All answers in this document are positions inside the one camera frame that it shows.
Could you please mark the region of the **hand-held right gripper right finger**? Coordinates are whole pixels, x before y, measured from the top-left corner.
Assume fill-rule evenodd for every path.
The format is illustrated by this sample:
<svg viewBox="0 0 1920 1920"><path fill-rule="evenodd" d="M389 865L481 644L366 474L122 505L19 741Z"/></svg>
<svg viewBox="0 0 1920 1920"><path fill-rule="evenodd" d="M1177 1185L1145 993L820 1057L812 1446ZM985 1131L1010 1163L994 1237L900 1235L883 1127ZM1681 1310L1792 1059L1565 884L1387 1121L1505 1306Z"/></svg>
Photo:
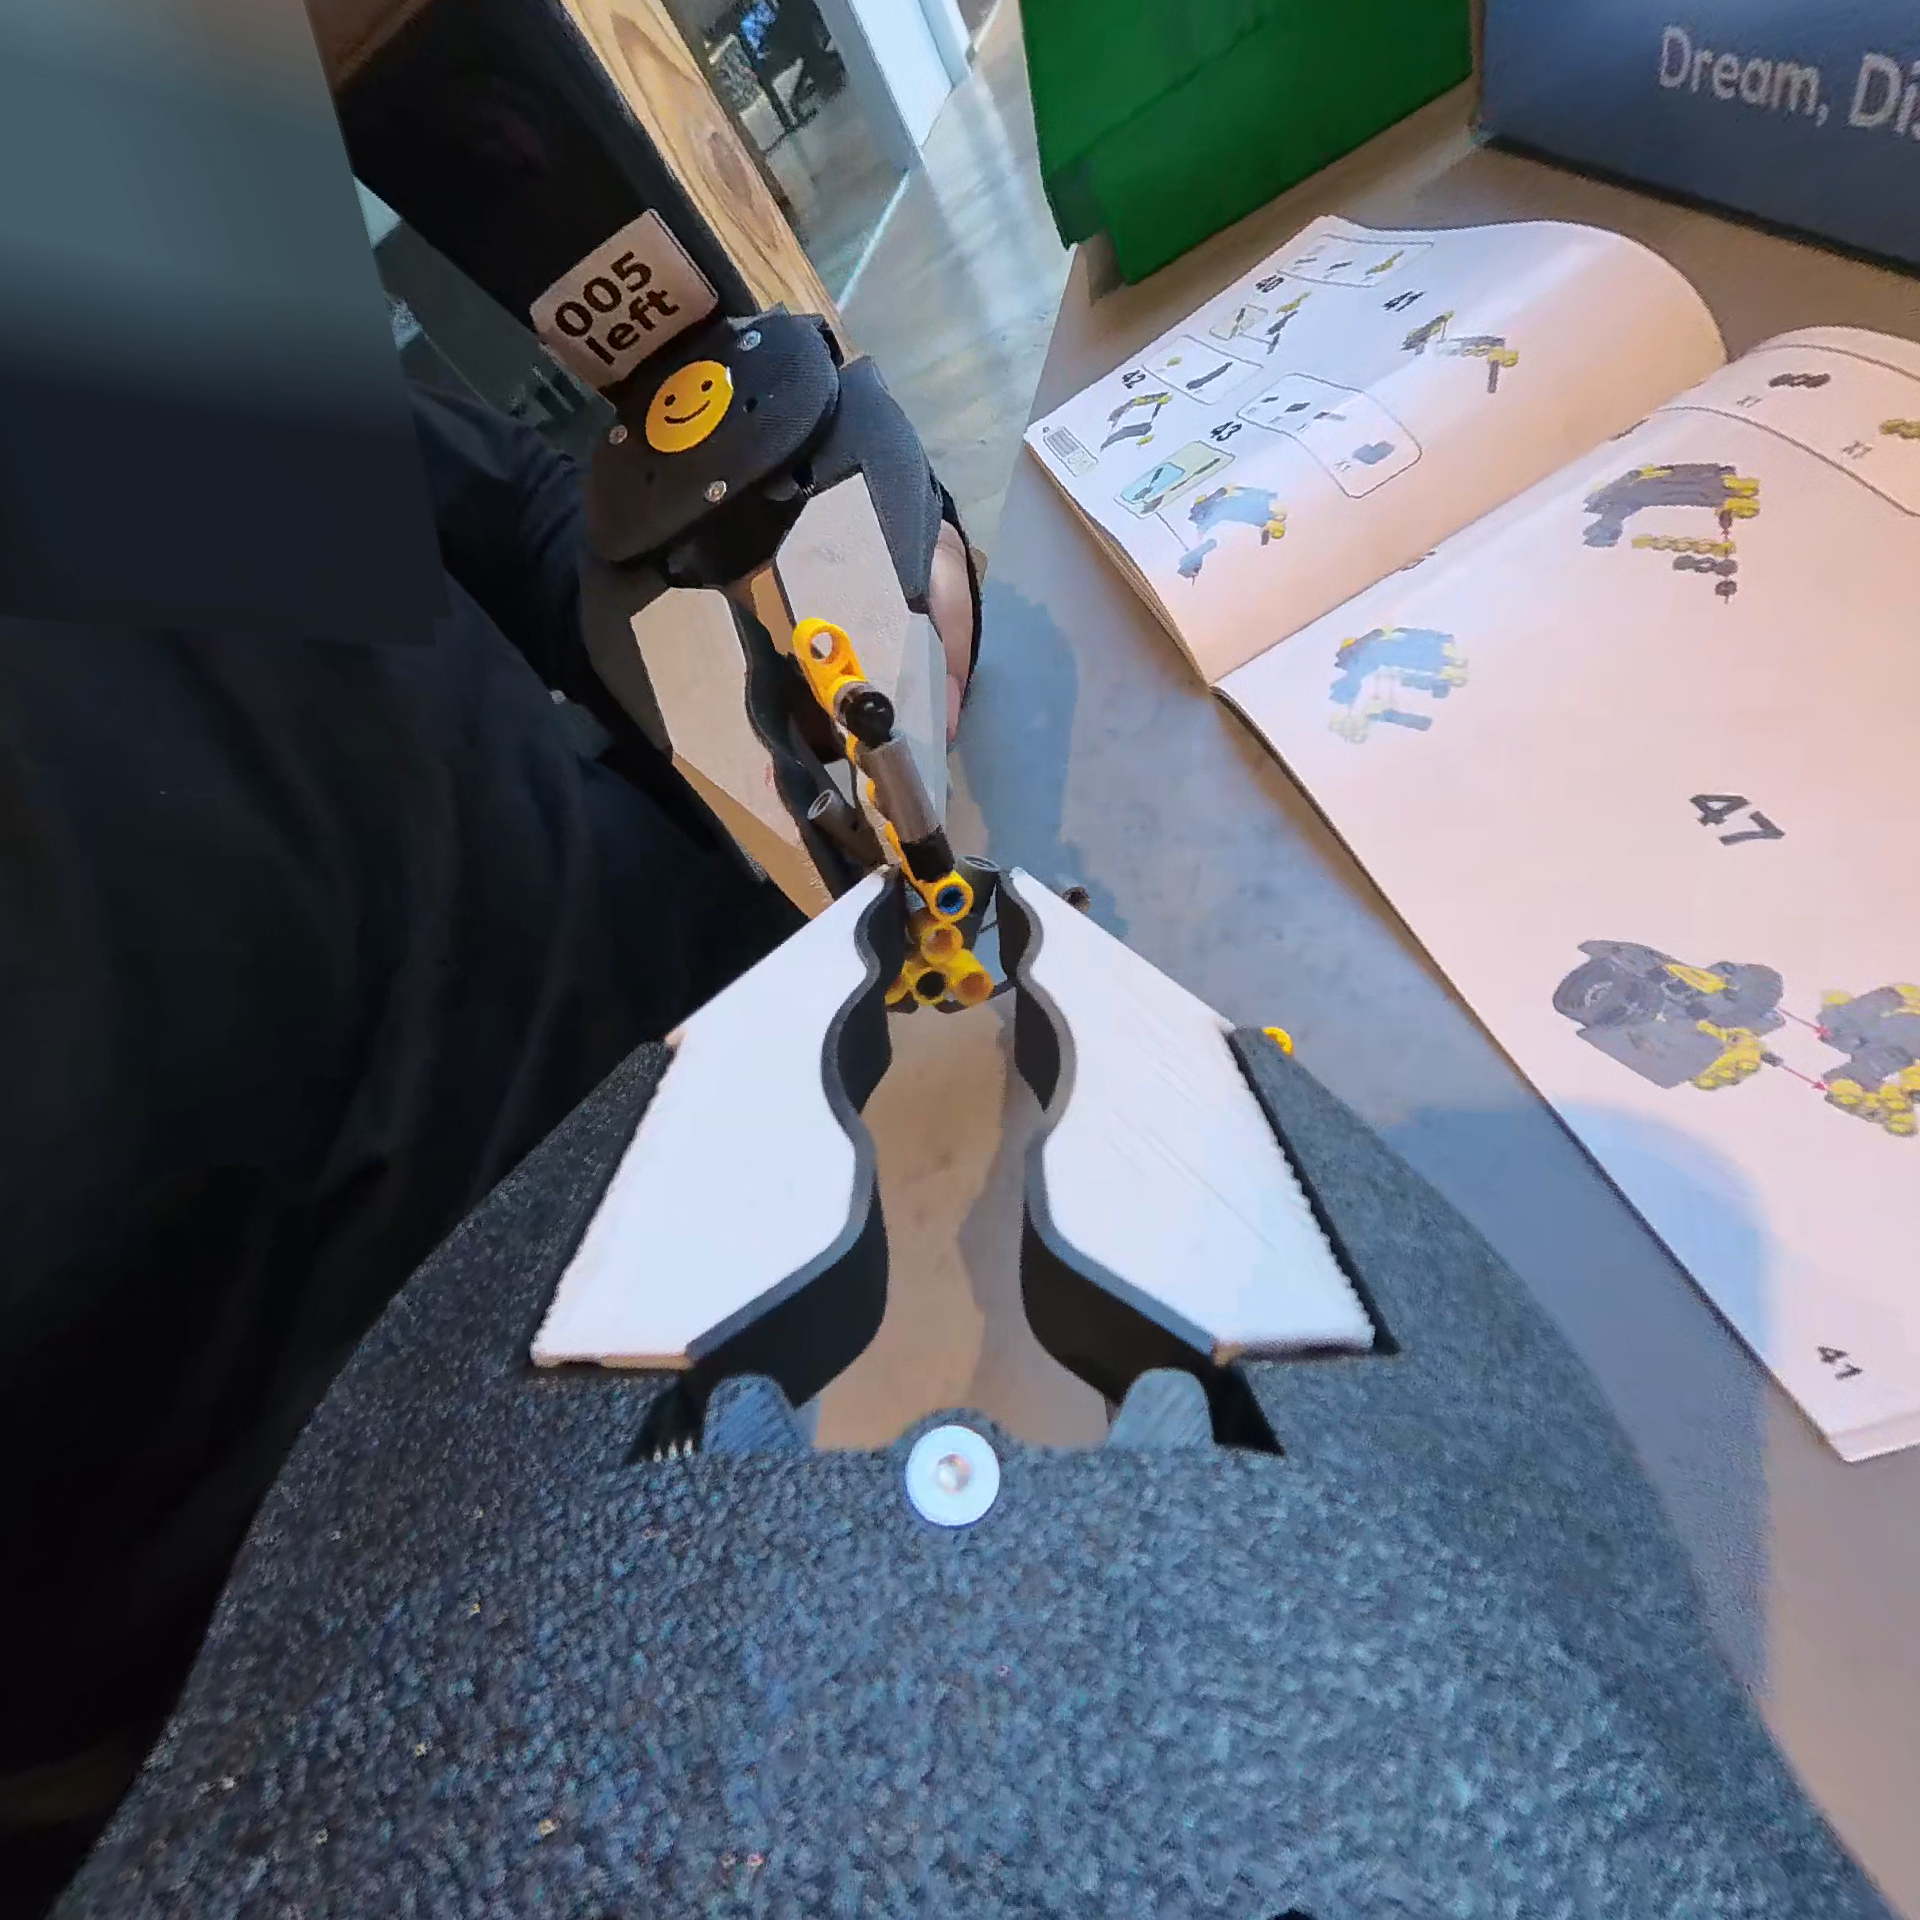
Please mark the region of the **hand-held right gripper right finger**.
<svg viewBox="0 0 1920 1920"><path fill-rule="evenodd" d="M1156 1372L1242 1404L1246 1363L1373 1354L1230 1020L1025 869L1000 881L999 949L1040 1108L1021 1185L1040 1347L1111 1404Z"/></svg>

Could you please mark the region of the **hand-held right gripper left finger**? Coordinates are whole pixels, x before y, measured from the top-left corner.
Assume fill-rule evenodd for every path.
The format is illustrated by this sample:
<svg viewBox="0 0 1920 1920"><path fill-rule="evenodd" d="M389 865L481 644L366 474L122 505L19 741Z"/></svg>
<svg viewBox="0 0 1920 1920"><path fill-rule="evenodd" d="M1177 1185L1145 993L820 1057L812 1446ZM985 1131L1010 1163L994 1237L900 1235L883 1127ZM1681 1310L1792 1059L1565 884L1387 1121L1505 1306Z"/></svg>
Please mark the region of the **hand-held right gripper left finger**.
<svg viewBox="0 0 1920 1920"><path fill-rule="evenodd" d="M807 1404L889 1303L865 1110L895 1061L895 883L867 877L692 1015L532 1340L540 1370L758 1374Z"/></svg>

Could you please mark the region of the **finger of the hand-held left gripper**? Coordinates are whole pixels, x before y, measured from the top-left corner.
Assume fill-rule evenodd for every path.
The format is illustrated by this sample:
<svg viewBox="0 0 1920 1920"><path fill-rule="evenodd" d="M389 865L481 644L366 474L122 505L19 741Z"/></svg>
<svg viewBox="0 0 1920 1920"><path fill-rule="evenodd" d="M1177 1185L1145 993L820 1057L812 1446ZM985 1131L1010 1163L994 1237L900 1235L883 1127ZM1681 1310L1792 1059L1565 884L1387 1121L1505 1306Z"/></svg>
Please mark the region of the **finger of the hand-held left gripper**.
<svg viewBox="0 0 1920 1920"><path fill-rule="evenodd" d="M667 589L632 630L677 772L795 908L826 910L848 865L811 823L829 776L795 662L717 589Z"/></svg>
<svg viewBox="0 0 1920 1920"><path fill-rule="evenodd" d="M906 610L895 681L897 730L925 784L932 821L949 826L949 657L925 612Z"/></svg>

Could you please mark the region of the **yellow brick assembly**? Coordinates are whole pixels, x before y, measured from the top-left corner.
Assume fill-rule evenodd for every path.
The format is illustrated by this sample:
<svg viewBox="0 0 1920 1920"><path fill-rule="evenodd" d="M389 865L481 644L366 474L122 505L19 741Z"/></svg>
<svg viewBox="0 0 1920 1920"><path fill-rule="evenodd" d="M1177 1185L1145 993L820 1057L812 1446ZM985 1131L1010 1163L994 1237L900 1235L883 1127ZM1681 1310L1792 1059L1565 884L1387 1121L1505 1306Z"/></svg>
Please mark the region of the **yellow brick assembly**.
<svg viewBox="0 0 1920 1920"><path fill-rule="evenodd" d="M956 1013L999 993L974 949L999 881L956 857L895 698L868 678L850 634L825 618L793 632L793 657L843 751L854 812L877 846L872 865L900 883L906 946L884 1003Z"/></svg>

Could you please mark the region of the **grey desk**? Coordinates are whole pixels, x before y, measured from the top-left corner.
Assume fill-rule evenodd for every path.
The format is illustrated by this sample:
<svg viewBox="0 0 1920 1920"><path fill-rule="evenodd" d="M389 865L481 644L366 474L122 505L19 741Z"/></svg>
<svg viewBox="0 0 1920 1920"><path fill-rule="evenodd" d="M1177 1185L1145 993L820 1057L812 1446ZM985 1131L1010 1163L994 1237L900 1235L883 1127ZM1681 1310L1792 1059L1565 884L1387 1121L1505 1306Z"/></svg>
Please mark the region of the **grey desk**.
<svg viewBox="0 0 1920 1920"><path fill-rule="evenodd" d="M1917 1916L1917 1453L1843 1463L1609 1186L1022 450L958 764L988 854L1306 1069L1555 1317L1707 1619L1889 1905Z"/></svg>

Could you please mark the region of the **person's left hand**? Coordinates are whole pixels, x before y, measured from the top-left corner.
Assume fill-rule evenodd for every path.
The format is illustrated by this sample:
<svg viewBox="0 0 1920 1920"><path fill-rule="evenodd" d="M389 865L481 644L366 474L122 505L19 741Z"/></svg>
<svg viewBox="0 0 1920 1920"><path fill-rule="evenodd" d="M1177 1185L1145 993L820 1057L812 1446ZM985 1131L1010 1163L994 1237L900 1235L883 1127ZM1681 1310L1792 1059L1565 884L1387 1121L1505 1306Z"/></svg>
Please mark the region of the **person's left hand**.
<svg viewBox="0 0 1920 1920"><path fill-rule="evenodd" d="M982 595L977 560L963 529L943 521L928 567L927 610L943 646L949 747L956 741L978 666Z"/></svg>

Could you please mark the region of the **person's black clothed body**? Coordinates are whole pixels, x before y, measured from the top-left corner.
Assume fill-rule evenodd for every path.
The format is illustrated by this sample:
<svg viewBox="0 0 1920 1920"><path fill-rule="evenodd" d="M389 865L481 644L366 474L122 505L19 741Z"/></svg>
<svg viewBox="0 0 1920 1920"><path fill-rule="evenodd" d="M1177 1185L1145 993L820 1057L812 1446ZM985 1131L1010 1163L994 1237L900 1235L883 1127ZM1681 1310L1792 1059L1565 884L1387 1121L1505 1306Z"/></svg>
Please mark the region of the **person's black clothed body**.
<svg viewBox="0 0 1920 1920"><path fill-rule="evenodd" d="M4 1906L172 1711L308 1413L439 1242L799 930L580 625L582 487L413 390L429 641L4 638Z"/></svg>

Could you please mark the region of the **open instruction booklet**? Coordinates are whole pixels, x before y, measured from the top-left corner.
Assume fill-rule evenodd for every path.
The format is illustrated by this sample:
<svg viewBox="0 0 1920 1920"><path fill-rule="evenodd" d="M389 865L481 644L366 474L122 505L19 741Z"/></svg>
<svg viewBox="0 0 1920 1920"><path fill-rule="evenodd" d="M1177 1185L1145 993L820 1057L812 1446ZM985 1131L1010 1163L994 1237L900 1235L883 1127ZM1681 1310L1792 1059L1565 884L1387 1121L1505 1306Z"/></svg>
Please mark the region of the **open instruction booklet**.
<svg viewBox="0 0 1920 1920"><path fill-rule="evenodd" d="M1848 1463L1919 1430L1919 348L1309 225L1025 445Z"/></svg>

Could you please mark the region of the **green plastic bin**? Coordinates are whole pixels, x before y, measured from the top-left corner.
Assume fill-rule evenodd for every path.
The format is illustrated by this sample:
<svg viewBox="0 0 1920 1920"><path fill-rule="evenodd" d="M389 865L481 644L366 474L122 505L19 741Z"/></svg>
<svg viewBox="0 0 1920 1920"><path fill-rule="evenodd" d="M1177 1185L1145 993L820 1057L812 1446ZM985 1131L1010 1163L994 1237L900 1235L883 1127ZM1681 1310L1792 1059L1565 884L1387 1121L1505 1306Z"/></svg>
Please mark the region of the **green plastic bin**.
<svg viewBox="0 0 1920 1920"><path fill-rule="evenodd" d="M1471 3L1022 3L1065 244L1141 283L1474 74Z"/></svg>

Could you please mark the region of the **dark blue cardboard box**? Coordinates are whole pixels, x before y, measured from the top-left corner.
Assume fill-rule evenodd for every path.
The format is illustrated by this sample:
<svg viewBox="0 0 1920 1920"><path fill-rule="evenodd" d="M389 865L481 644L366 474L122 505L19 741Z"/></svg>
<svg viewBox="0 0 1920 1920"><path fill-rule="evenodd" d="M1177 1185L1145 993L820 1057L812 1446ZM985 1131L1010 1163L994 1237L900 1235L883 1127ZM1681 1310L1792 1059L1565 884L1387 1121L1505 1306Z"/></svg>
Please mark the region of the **dark blue cardboard box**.
<svg viewBox="0 0 1920 1920"><path fill-rule="evenodd" d="M1576 172L1919 267L1914 3L1488 3L1480 129Z"/></svg>

